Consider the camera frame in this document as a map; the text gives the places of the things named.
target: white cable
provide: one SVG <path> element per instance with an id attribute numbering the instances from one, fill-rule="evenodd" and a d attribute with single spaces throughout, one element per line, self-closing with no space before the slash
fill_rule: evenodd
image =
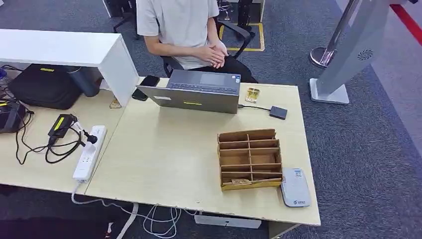
<path id="1" fill-rule="evenodd" d="M 161 239 L 171 239 L 171 238 L 173 238 L 174 236 L 176 236 L 176 234 L 177 234 L 177 228 L 176 228 L 176 223 L 177 223 L 177 221 L 179 220 L 179 218 L 180 218 L 180 215 L 182 214 L 182 209 L 179 209 L 180 211 L 178 212 L 177 211 L 177 208 L 175 208 L 175 211 L 176 211 L 176 216 L 174 217 L 173 216 L 173 208 L 170 208 L 170 215 L 171 215 L 171 219 L 170 220 L 156 220 L 156 219 L 154 219 L 154 214 L 155 214 L 155 210 L 157 209 L 157 207 L 158 207 L 158 205 L 154 205 L 154 206 L 152 206 L 152 208 L 151 208 L 151 210 L 149 210 L 149 212 L 148 212 L 148 214 L 146 215 L 146 216 L 144 216 L 144 215 L 142 215 L 142 214 L 137 214 L 137 213 L 135 213 L 135 212 L 129 212 L 129 211 L 127 211 L 126 209 L 124 209 L 122 206 L 120 206 L 120 205 L 117 205 L 117 204 L 115 204 L 115 203 L 109 203 L 109 204 L 106 204 L 105 202 L 104 202 L 104 200 L 103 199 L 94 199 L 94 200 L 90 200 L 90 201 L 85 201 L 85 202 L 78 202 L 78 201 L 76 201 L 75 200 L 75 194 L 76 194 L 76 191 L 78 190 L 78 188 L 79 188 L 79 186 L 82 184 L 83 182 L 79 182 L 78 181 L 78 184 L 77 184 L 77 186 L 75 187 L 75 190 L 73 190 L 73 192 L 72 192 L 72 202 L 73 203 L 75 203 L 75 204 L 78 204 L 78 205 L 83 205 L 83 204 L 88 204 L 88 203 L 94 203 L 94 202 L 101 202 L 102 204 L 103 204 L 103 206 L 105 206 L 105 207 L 109 207 L 109 206 L 111 206 L 111 205 L 113 205 L 113 206 L 115 206 L 115 207 L 118 207 L 118 208 L 120 208 L 122 211 L 124 211 L 125 213 L 128 213 L 128 214 L 131 214 L 131 215 L 136 215 L 136 216 L 140 216 L 140 217 L 143 217 L 144 218 L 144 222 L 143 222 L 143 227 L 144 227 L 144 230 L 147 232 L 147 233 L 149 233 L 149 234 L 151 234 L 151 235 L 154 235 L 154 236 L 156 236 L 156 237 L 158 237 L 158 238 L 161 238 Z M 191 214 L 190 212 L 188 212 L 186 209 L 183 209 L 187 214 L 189 214 L 189 215 L 191 215 L 191 216 L 194 216 L 194 215 L 196 215 L 196 211 L 195 211 L 195 213 L 193 213 L 193 214 Z M 145 227 L 145 222 L 147 221 L 147 220 L 150 220 L 151 221 L 151 225 L 150 225 L 150 230 L 147 230 L 147 228 Z M 158 223 L 167 223 L 167 222 L 173 222 L 173 225 L 165 232 L 165 233 L 162 233 L 162 234 L 159 234 L 159 233 L 154 233 L 153 231 L 152 231 L 152 224 L 153 224 L 153 222 L 158 222 Z M 170 231 L 171 231 L 171 229 L 172 228 L 174 228 L 174 234 L 173 235 L 171 235 L 171 236 L 168 236 L 168 237 L 163 237 L 164 235 L 167 235 Z"/>
<path id="2" fill-rule="evenodd" d="M 152 211 L 152 218 L 154 218 L 154 214 L 155 214 L 155 210 L 157 209 L 157 205 L 154 205 L 152 208 L 151 208 L 151 210 L 149 210 L 149 213 L 147 214 L 147 216 L 149 216 L 150 214 L 151 214 L 151 211 Z M 156 236 L 156 237 L 158 237 L 158 238 L 161 238 L 161 239 L 171 239 L 171 238 L 173 238 L 174 236 L 176 236 L 176 234 L 177 234 L 177 228 L 176 228 L 176 223 L 177 223 L 177 221 L 179 220 L 179 218 L 180 218 L 180 215 L 182 214 L 182 210 L 180 209 L 180 211 L 179 211 L 179 214 L 177 214 L 177 208 L 175 208 L 175 210 L 176 210 L 176 217 L 174 217 L 173 216 L 173 208 L 170 208 L 170 215 L 171 215 L 171 217 L 172 217 L 172 221 L 173 221 L 173 225 L 165 232 L 165 233 L 161 233 L 161 234 L 159 234 L 159 233 L 154 233 L 153 231 L 152 231 L 152 221 L 151 221 L 151 226 L 150 226 L 150 230 L 148 230 L 146 227 L 145 227 L 145 222 L 146 222 L 146 218 L 144 219 L 144 222 L 143 222 L 143 227 L 144 227 L 144 230 L 147 232 L 147 233 L 149 233 L 149 234 L 151 234 L 151 235 L 154 235 L 154 236 Z M 168 236 L 168 237 L 163 237 L 163 235 L 167 235 L 170 231 L 171 231 L 171 229 L 172 228 L 174 228 L 174 234 L 173 235 L 171 235 L 171 236 Z"/>
<path id="3" fill-rule="evenodd" d="M 130 215 L 127 222 L 124 224 L 124 227 L 121 229 L 119 235 L 116 239 L 123 239 L 124 234 L 126 233 L 127 229 L 129 229 L 130 225 L 132 225 L 133 221 L 136 218 L 136 213 L 138 212 L 139 205 L 137 203 L 133 203 L 132 215 Z"/>

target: chair armrest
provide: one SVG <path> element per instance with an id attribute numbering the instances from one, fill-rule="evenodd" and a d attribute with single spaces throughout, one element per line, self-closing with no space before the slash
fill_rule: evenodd
<path id="1" fill-rule="evenodd" d="M 171 68 L 176 69 L 176 70 L 184 70 L 183 66 L 176 61 L 176 59 L 174 59 L 171 56 L 161 56 L 161 58 L 163 58 L 164 64 L 168 64 L 169 66 L 171 66 Z"/>
<path id="2" fill-rule="evenodd" d="M 241 27 L 238 27 L 231 22 L 228 22 L 228 21 L 218 21 L 218 22 L 221 23 L 222 25 L 226 26 L 227 28 L 237 32 L 238 34 L 240 34 L 244 38 L 242 46 L 240 47 L 239 51 L 236 52 L 236 54 L 234 55 L 234 58 L 236 59 L 243 52 L 243 50 L 247 47 L 247 45 L 250 43 L 250 41 L 252 40 L 252 36 L 247 30 L 245 30 Z"/>
<path id="3" fill-rule="evenodd" d="M 171 56 L 161 56 L 161 58 L 163 58 L 164 61 L 164 72 L 166 72 L 167 77 L 170 77 L 171 74 L 173 73 L 173 70 L 184 70 L 183 66 L 180 65 L 180 63 L 178 61 L 176 61 L 173 57 Z"/>

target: cardboard organizer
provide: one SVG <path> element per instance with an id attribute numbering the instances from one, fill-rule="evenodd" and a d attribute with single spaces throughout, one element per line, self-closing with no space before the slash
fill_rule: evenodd
<path id="1" fill-rule="evenodd" d="M 275 129 L 218 135 L 222 190 L 279 186 L 282 180 L 280 142 Z"/>

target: black pants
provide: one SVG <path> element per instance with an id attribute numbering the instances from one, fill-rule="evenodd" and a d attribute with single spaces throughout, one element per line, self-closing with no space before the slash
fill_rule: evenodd
<path id="1" fill-rule="evenodd" d="M 241 75 L 240 81 L 244 83 L 258 83 L 255 78 L 252 77 L 252 73 L 245 65 L 240 61 L 234 59 L 232 56 L 225 58 L 224 66 L 221 68 L 214 68 L 212 66 L 205 66 L 201 68 L 191 69 L 191 71 L 204 71 L 204 72 L 218 72 L 218 73 L 230 73 Z"/>

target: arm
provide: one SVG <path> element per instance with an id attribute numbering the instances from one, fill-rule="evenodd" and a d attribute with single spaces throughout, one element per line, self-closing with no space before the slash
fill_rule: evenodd
<path id="1" fill-rule="evenodd" d="M 151 54 L 157 56 L 195 56 L 195 47 L 173 46 L 163 44 L 158 36 L 145 36 L 145 44 Z"/>
<path id="2" fill-rule="evenodd" d="M 163 44 L 158 36 L 144 36 L 145 44 L 151 54 L 158 56 L 194 56 L 212 64 L 224 61 L 224 55 L 212 49 L 212 46 L 184 47 Z"/>
<path id="3" fill-rule="evenodd" d="M 217 34 L 217 25 L 215 24 L 214 18 L 208 18 L 207 22 L 207 31 L 208 31 L 208 41 L 211 44 L 219 44 L 220 38 Z"/>

